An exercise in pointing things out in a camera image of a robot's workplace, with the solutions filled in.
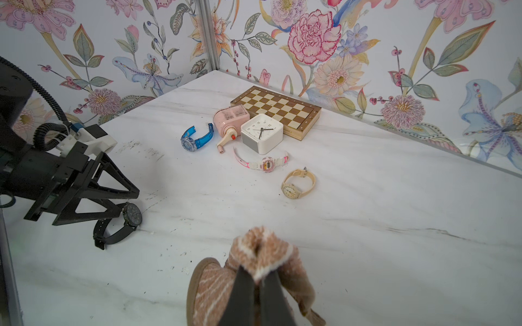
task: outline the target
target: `wall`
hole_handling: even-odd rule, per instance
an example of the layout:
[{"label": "wall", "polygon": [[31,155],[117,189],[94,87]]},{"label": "wall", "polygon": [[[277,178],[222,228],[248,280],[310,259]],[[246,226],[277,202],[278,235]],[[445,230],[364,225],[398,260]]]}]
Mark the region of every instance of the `wall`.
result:
[{"label": "wall", "polygon": [[221,70],[522,172],[521,1],[210,4]]},{"label": "wall", "polygon": [[[210,69],[198,17],[193,0],[0,0],[0,55],[69,120],[102,124]],[[49,121],[57,118],[34,92],[14,130],[32,142]]]}]

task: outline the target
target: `pink children's watch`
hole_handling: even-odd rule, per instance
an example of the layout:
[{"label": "pink children's watch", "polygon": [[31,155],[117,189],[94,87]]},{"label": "pink children's watch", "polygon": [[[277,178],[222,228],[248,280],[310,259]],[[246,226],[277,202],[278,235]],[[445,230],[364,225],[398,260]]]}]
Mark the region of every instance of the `pink children's watch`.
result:
[{"label": "pink children's watch", "polygon": [[236,149],[234,148],[234,157],[235,159],[243,166],[251,168],[253,170],[263,170],[263,172],[269,173],[274,170],[276,166],[283,166],[288,162],[288,152],[284,153],[284,157],[280,159],[273,159],[271,157],[263,158],[262,162],[245,162],[241,160],[236,153]]}]

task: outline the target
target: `watch face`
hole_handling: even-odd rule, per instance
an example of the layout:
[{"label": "watch face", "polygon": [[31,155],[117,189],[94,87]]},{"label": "watch face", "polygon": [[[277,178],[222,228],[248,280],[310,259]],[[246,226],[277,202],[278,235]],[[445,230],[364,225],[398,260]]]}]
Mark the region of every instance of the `watch face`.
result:
[{"label": "watch face", "polygon": [[261,164],[261,170],[264,172],[272,172],[276,167],[276,164],[272,158],[264,158],[263,163]]},{"label": "watch face", "polygon": [[264,141],[282,128],[281,122],[266,114],[258,114],[242,125],[241,131],[248,134],[253,139]]},{"label": "watch face", "polygon": [[185,137],[181,139],[181,145],[184,149],[186,149],[189,152],[194,152],[197,150],[196,144],[194,144],[194,141],[191,138]]},{"label": "watch face", "polygon": [[138,226],[141,224],[141,212],[138,206],[129,203],[123,208],[123,218],[131,225]]},{"label": "watch face", "polygon": [[299,196],[296,189],[291,186],[283,186],[281,190],[283,190],[283,194],[290,199],[296,199]]}]

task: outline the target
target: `black cable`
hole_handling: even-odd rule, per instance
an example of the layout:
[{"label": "black cable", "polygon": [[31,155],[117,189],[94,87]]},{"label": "black cable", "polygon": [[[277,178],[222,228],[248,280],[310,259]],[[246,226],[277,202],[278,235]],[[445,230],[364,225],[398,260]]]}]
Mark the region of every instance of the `black cable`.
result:
[{"label": "black cable", "polygon": [[36,128],[33,135],[33,145],[36,149],[41,151],[50,151],[56,147],[62,140],[66,138],[64,134],[58,134],[48,143],[45,142],[45,136],[51,130],[58,132],[67,132],[67,128],[64,125],[55,124],[52,122],[48,122],[45,124],[41,124]]},{"label": "black cable", "polygon": [[16,70],[22,76],[27,78],[27,80],[29,80],[29,82],[31,83],[33,88],[36,90],[36,92],[38,92],[38,94],[40,94],[44,98],[44,100],[47,101],[47,103],[49,103],[49,105],[53,109],[54,113],[56,113],[56,116],[58,117],[58,119],[63,121],[65,126],[67,126],[67,128],[69,128],[70,122],[69,122],[69,120],[67,120],[67,116],[63,112],[62,108],[58,105],[58,103],[54,100],[54,98],[49,93],[47,93],[47,91],[42,86],[40,86],[40,84],[38,84],[38,82],[36,80],[32,79],[31,76],[27,75],[22,69],[18,68],[17,66],[12,64],[9,60],[4,59],[1,56],[0,56],[0,63],[3,63],[4,65]]}]

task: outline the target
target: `square alarm clock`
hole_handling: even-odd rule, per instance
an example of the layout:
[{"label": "square alarm clock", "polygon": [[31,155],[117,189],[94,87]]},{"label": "square alarm clock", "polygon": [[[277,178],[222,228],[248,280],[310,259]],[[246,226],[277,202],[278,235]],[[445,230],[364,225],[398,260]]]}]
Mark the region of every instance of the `square alarm clock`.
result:
[{"label": "square alarm clock", "polygon": [[241,139],[259,154],[266,154],[283,140],[283,124],[266,114],[258,114],[241,125]]}]

